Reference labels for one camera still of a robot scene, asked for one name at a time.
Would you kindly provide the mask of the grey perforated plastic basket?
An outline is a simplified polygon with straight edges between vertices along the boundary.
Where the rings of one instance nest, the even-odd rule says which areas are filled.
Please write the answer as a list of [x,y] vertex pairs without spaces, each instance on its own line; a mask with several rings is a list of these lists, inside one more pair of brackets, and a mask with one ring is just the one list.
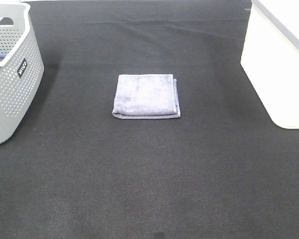
[[40,85],[44,65],[29,15],[30,5],[18,0],[0,1],[0,144],[15,132]]

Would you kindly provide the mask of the white storage box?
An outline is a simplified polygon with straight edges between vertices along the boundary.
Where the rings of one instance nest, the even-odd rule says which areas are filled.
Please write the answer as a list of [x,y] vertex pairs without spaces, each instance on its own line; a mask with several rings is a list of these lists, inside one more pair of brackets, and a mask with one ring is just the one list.
[[241,56],[273,123],[299,129],[299,0],[254,0]]

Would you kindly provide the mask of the lavender grey towel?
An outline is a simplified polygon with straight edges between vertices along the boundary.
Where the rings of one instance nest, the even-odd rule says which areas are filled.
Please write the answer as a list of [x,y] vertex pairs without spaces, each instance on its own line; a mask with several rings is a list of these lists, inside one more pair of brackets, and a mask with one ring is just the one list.
[[172,74],[119,75],[112,115],[125,120],[180,118],[177,79]]

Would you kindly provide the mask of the black table cloth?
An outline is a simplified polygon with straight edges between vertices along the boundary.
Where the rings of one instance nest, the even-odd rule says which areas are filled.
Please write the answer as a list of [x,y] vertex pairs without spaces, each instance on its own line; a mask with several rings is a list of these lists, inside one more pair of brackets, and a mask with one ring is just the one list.
[[[44,75],[0,145],[0,239],[299,239],[299,130],[240,65],[249,0],[30,6]],[[181,117],[114,117],[122,74],[172,74]]]

